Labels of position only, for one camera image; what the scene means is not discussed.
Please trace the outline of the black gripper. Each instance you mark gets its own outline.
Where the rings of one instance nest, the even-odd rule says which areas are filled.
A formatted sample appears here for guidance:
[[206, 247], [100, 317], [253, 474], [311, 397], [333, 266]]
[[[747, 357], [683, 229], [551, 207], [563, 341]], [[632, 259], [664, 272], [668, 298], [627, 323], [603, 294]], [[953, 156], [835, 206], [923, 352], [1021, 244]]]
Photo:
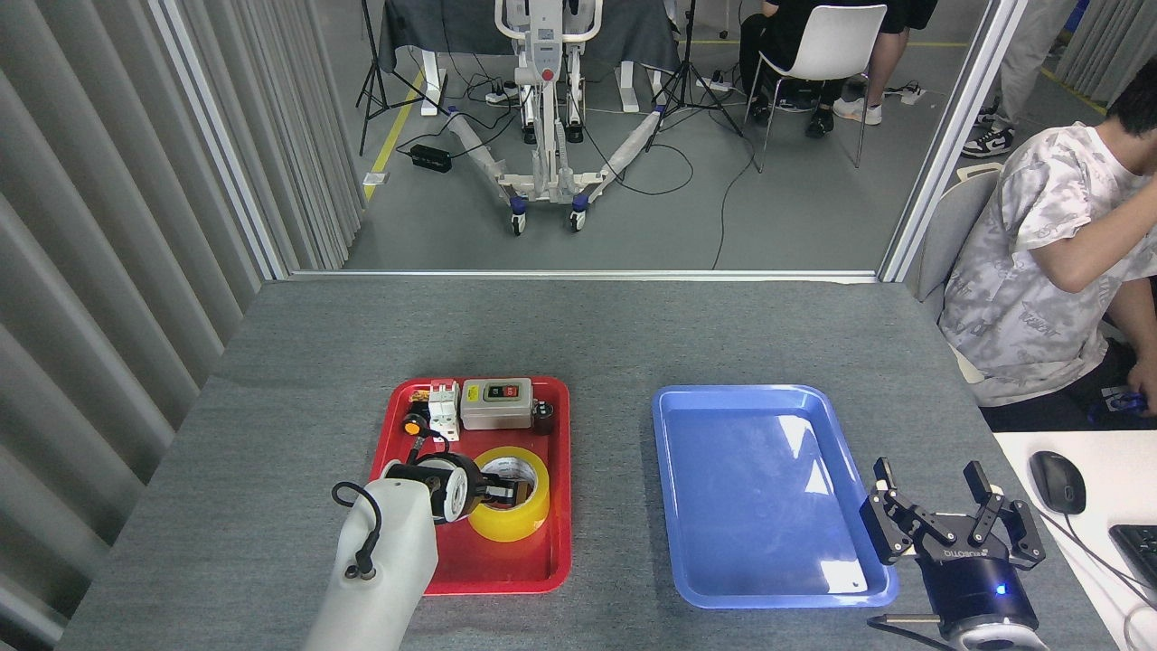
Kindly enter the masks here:
[[[479, 468], [467, 469], [467, 515], [489, 500], [488, 487], [494, 484], [496, 474]], [[500, 479], [495, 484], [495, 502], [499, 505], [522, 505], [531, 498], [535, 484], [521, 479]]]
[[[889, 458], [877, 458], [874, 474], [876, 487], [860, 515], [875, 552], [880, 563], [893, 565], [918, 537], [928, 534], [922, 537], [922, 576], [942, 632], [1003, 621], [1037, 629], [1036, 611], [1015, 571], [1015, 565], [1029, 571], [1046, 558], [1029, 503], [1005, 497], [988, 481], [981, 463], [970, 461], [964, 478], [979, 510], [965, 540], [957, 537], [945, 543], [945, 527], [936, 516], [899, 491]], [[1008, 545], [986, 542], [996, 520], [1008, 533]]]

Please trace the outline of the person's hand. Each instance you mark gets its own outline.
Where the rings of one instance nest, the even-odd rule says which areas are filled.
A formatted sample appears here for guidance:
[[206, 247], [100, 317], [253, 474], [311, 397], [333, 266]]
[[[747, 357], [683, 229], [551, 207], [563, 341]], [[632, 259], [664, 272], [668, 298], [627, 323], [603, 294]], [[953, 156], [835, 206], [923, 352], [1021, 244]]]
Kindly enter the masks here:
[[1138, 394], [1144, 395], [1145, 412], [1143, 415], [1145, 417], [1154, 417], [1154, 408], [1156, 408], [1156, 354], [1154, 352], [1140, 354], [1138, 358], [1133, 364], [1132, 371], [1127, 375], [1127, 382], [1128, 386], [1132, 387], [1134, 392], [1138, 392]]

